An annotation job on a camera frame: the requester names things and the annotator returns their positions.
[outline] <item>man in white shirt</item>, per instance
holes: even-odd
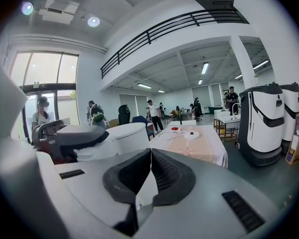
[[[148,100],[148,110],[150,112],[150,116],[151,116],[151,121],[153,121],[155,130],[157,133],[157,124],[159,126],[159,129],[162,131],[163,130],[163,125],[161,124],[160,118],[158,117],[158,113],[157,113],[157,109],[159,109],[158,107],[156,107],[156,104],[153,104],[153,102],[151,100]]]

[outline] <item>black metal railing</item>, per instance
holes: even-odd
[[[198,10],[167,19],[142,32],[127,44],[125,44],[121,49],[119,49],[101,67],[102,79],[115,66],[119,65],[125,58],[130,56],[138,49],[142,48],[144,45],[151,44],[156,39],[176,30],[194,25],[201,26],[202,24],[210,22],[248,23],[234,8]]]

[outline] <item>blue chair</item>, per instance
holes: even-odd
[[[150,140],[150,136],[152,135],[153,137],[155,137],[155,134],[153,131],[148,129],[148,120],[146,118],[144,118],[143,116],[136,116],[133,117],[132,119],[132,123],[145,123],[145,128],[146,128],[146,132],[148,133],[148,138]]]

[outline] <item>office chair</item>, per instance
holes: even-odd
[[[148,133],[148,138],[150,140],[150,136],[152,135],[153,138],[155,137],[155,134],[153,131],[148,129],[148,120],[144,118],[143,116],[136,116],[132,119],[132,123],[145,123],[146,132]]]
[[[119,125],[125,125],[130,123],[130,110],[128,105],[122,105],[119,107]]]

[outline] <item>sink faucet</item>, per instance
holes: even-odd
[[[232,111],[233,111],[233,120],[236,118],[236,117],[235,117],[235,113],[234,113],[234,106],[235,106],[235,105],[238,105],[238,104],[239,104],[239,103],[235,103],[235,104],[233,105],[233,107],[232,107]]]

